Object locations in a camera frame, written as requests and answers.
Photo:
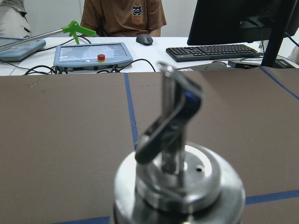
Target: green trigger handle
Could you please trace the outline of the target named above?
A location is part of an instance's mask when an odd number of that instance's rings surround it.
[[[61,29],[63,30],[64,34],[70,33],[69,36],[73,36],[77,44],[79,44],[77,32],[87,36],[95,36],[97,34],[94,30],[80,26],[75,20],[70,22],[67,27],[62,27]]]

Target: computer monitor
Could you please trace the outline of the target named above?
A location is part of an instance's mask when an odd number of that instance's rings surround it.
[[[273,67],[285,32],[298,27],[297,0],[198,0],[187,44],[269,40],[262,65]]]

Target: white table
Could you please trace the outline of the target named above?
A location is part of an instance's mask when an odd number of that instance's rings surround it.
[[[70,37],[49,37],[45,38],[47,44],[45,48],[49,48],[52,46],[56,46],[62,44],[68,40]],[[157,70],[157,62],[162,61],[168,63],[176,68],[183,68],[188,66],[195,66],[200,64],[210,63],[211,61],[195,61],[195,62],[175,62],[167,53],[166,48],[169,47],[187,47],[187,37],[154,37],[154,42],[151,46],[143,46],[137,43],[135,37],[89,37],[88,38],[92,43],[109,43],[109,42],[124,42],[130,51],[133,60],[136,59],[146,59],[152,63],[154,68]],[[80,43],[87,43],[86,41],[80,39]],[[257,49],[258,43],[254,42],[251,44],[247,44],[250,47]],[[37,65],[47,65],[49,67],[53,66],[55,49],[50,49],[47,51],[35,53],[34,55],[28,57],[21,63],[19,66],[24,68],[32,68]],[[0,64],[0,68],[2,70],[2,76],[17,76],[23,75],[26,70],[13,68],[10,65],[6,65],[4,63]],[[38,71],[48,72],[48,69],[38,68]],[[125,68],[122,72],[152,72],[152,67],[146,61],[138,61],[132,64],[132,66]],[[76,71],[73,73],[95,73],[95,71]]]

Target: black mouse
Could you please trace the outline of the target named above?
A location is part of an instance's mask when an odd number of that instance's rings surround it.
[[[140,34],[136,37],[136,42],[145,46],[153,44],[153,38],[148,34]]]

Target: black keyboard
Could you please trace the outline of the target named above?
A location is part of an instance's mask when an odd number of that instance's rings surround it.
[[[176,62],[258,57],[262,55],[262,53],[244,44],[167,48],[166,52]]]

